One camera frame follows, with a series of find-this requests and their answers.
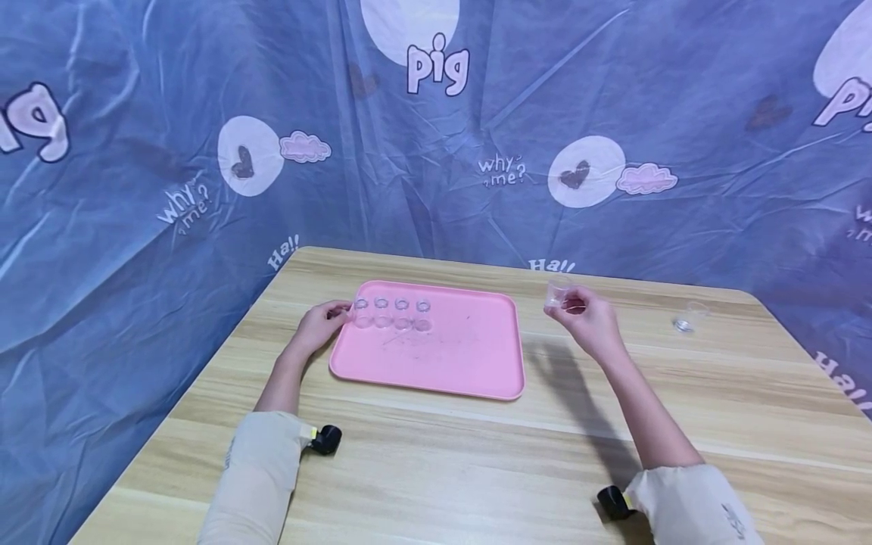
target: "pink cloud print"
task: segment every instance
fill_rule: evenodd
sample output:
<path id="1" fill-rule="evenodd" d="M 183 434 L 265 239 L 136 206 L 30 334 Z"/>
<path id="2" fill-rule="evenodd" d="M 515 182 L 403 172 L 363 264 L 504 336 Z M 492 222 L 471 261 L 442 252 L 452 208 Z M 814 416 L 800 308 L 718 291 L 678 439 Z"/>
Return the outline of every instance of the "pink cloud print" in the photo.
<path id="1" fill-rule="evenodd" d="M 678 177 L 668 168 L 645 163 L 641 167 L 625 168 L 617 179 L 617 188 L 631 195 L 647 195 L 672 189 L 677 183 Z"/>
<path id="2" fill-rule="evenodd" d="M 298 163 L 317 163 L 330 157 L 332 150 L 326 142 L 322 142 L 315 134 L 309 135 L 303 131 L 294 131 L 290 136 L 279 140 L 282 147 L 282 157 Z"/>

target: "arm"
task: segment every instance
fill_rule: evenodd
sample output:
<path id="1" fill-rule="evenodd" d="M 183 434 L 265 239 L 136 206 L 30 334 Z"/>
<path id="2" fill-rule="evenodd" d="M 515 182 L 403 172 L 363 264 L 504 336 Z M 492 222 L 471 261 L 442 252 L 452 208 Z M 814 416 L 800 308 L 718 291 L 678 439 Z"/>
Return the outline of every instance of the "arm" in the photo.
<path id="1" fill-rule="evenodd" d="M 347 301 L 313 307 L 276 360 L 263 393 L 236 428 L 224 473 L 197 542 L 275 545 L 282 534 L 300 453 L 315 428 L 296 417 L 311 355 L 347 321 Z"/>
<path id="2" fill-rule="evenodd" d="M 575 286 L 546 314 L 562 324 L 603 368 L 621 405 L 644 471 L 627 487 L 630 508 L 643 512 L 664 545 L 757 545 L 753 518 L 716 468 L 706 465 L 630 357 L 609 302 Z"/>
<path id="3" fill-rule="evenodd" d="M 622 351 L 598 363 L 617 396 L 643 468 L 705 464 L 703 457 L 651 389 L 630 354 Z"/>
<path id="4" fill-rule="evenodd" d="M 603 368 L 621 405 L 642 466 L 653 469 L 704 464 L 630 358 L 611 305 L 587 288 L 576 286 L 563 306 L 549 307 L 546 313 L 566 327 Z"/>

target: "beige sleeve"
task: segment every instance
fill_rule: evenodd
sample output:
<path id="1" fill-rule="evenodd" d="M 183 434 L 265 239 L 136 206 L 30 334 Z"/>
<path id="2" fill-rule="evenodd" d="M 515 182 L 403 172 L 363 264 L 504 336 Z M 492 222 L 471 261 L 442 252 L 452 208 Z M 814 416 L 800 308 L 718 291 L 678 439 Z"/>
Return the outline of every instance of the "beige sleeve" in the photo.
<path id="1" fill-rule="evenodd" d="M 642 471 L 625 497 L 648 517 L 657 545 L 763 543 L 745 505 L 714 466 Z"/>
<path id="2" fill-rule="evenodd" d="M 317 430 L 287 412 L 252 412 L 236 428 L 200 545 L 276 545 L 300 453 Z"/>

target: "person's left hand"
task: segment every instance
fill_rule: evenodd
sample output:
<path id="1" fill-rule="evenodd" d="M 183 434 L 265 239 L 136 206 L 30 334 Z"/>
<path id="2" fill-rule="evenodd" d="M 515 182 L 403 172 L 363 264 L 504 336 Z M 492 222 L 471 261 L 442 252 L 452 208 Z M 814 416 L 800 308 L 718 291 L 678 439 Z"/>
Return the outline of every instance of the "person's left hand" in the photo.
<path id="1" fill-rule="evenodd" d="M 315 305 L 300 320 L 288 346 L 299 349 L 306 357 L 310 356 L 348 322 L 350 309 L 351 301 L 335 300 Z"/>

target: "small plastic cup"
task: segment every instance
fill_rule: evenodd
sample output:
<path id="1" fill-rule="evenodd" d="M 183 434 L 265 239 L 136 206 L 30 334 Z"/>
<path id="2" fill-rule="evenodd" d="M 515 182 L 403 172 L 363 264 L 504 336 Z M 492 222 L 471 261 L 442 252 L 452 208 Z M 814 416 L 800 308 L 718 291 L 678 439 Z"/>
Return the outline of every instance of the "small plastic cup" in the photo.
<path id="1" fill-rule="evenodd" d="M 372 325 L 372 312 L 369 301 L 362 297 L 355 300 L 354 308 L 352 310 L 352 319 L 355 327 L 362 330 Z"/>
<path id="2" fill-rule="evenodd" d="M 711 311 L 707 306 L 698 301 L 690 301 L 672 320 L 672 325 L 682 333 L 693 333 L 709 314 Z"/>
<path id="3" fill-rule="evenodd" d="M 410 330 L 414 323 L 412 311 L 409 309 L 409 302 L 403 297 L 397 297 L 393 302 L 394 317 L 393 326 L 400 331 Z"/>
<path id="4" fill-rule="evenodd" d="M 424 332 L 433 328 L 433 320 L 430 318 L 430 302 L 420 299 L 415 303 L 415 330 Z"/>
<path id="5" fill-rule="evenodd" d="M 572 289 L 572 280 L 568 276 L 551 276 L 548 280 L 548 294 L 545 297 L 545 306 L 560 307 L 566 300 L 566 294 Z"/>
<path id="6" fill-rule="evenodd" d="M 382 330 L 393 322 L 393 317 L 391 316 L 391 310 L 389 308 L 391 304 L 388 303 L 388 300 L 384 297 L 376 297 L 373 302 L 376 307 L 374 312 L 374 322 L 376 327 Z"/>

